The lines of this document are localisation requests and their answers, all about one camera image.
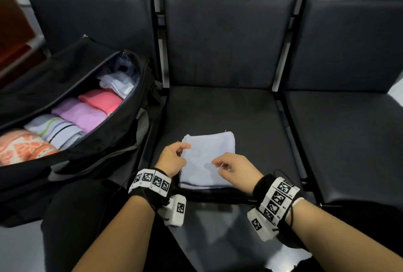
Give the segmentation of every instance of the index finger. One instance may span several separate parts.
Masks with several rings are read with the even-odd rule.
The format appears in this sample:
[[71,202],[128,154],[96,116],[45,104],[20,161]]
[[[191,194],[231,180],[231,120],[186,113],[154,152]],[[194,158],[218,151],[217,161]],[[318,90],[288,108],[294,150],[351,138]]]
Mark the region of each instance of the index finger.
[[211,163],[215,165],[221,165],[221,164],[232,165],[235,156],[236,156],[235,153],[226,152],[223,155],[216,157],[214,160],[211,161]]
[[179,149],[190,149],[190,147],[192,147],[192,145],[188,144],[188,143],[176,142],[176,143],[169,145],[169,147],[172,148],[172,150],[174,150],[176,152]]

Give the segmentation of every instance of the hand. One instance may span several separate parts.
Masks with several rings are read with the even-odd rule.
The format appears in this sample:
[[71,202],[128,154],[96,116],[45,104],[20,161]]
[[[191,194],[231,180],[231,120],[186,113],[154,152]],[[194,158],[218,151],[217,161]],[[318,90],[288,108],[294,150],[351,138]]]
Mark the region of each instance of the hand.
[[183,149],[190,147],[190,144],[180,142],[165,147],[155,164],[155,168],[161,169],[169,178],[172,178],[186,165],[186,160],[181,157],[181,153]]
[[245,193],[253,193],[253,189],[263,177],[249,160],[235,153],[226,152],[212,162],[219,169],[219,175]]

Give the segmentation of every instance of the bag handle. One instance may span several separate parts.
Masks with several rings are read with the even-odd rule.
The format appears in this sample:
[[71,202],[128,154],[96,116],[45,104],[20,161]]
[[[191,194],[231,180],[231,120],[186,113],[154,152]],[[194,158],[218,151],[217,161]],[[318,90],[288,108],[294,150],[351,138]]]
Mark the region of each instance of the bag handle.
[[90,171],[92,171],[95,167],[99,166],[100,164],[102,164],[103,162],[105,162],[108,158],[114,157],[114,156],[118,156],[121,155],[125,152],[128,151],[132,151],[137,149],[140,145],[141,142],[143,142],[143,139],[148,131],[148,126],[149,126],[149,120],[148,120],[148,114],[147,111],[144,110],[143,108],[140,108],[137,116],[137,131],[136,131],[136,144],[124,148],[124,149],[120,149],[117,150],[115,152],[109,153],[108,155],[100,158],[98,161],[96,161],[95,163],[93,163],[91,166],[87,167],[86,169],[80,171],[79,173],[74,173],[74,174],[58,174],[55,173],[55,170],[59,170],[61,168],[63,168],[64,166],[66,166],[69,161],[64,161],[61,162],[59,164],[53,165],[51,167],[52,171],[50,172],[49,176],[48,176],[48,180],[49,181],[63,181],[63,180],[67,180],[69,178],[74,178],[77,176],[81,176],[84,174],[89,173]]

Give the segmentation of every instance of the orange floral cloth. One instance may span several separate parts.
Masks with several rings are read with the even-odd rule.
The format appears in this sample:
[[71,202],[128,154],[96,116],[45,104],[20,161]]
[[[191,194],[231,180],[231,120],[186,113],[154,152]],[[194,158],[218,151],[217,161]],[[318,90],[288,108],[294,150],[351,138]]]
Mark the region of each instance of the orange floral cloth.
[[30,131],[15,130],[0,137],[0,165],[20,163],[57,152],[59,150]]

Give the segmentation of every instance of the purple rolled cloth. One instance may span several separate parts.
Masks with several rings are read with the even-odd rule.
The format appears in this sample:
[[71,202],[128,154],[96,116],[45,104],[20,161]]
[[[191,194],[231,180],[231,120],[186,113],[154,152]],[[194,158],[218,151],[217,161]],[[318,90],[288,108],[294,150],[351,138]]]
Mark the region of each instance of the purple rolled cloth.
[[108,117],[105,112],[94,109],[77,98],[67,98],[62,101],[52,109],[52,114],[72,122],[87,134]]

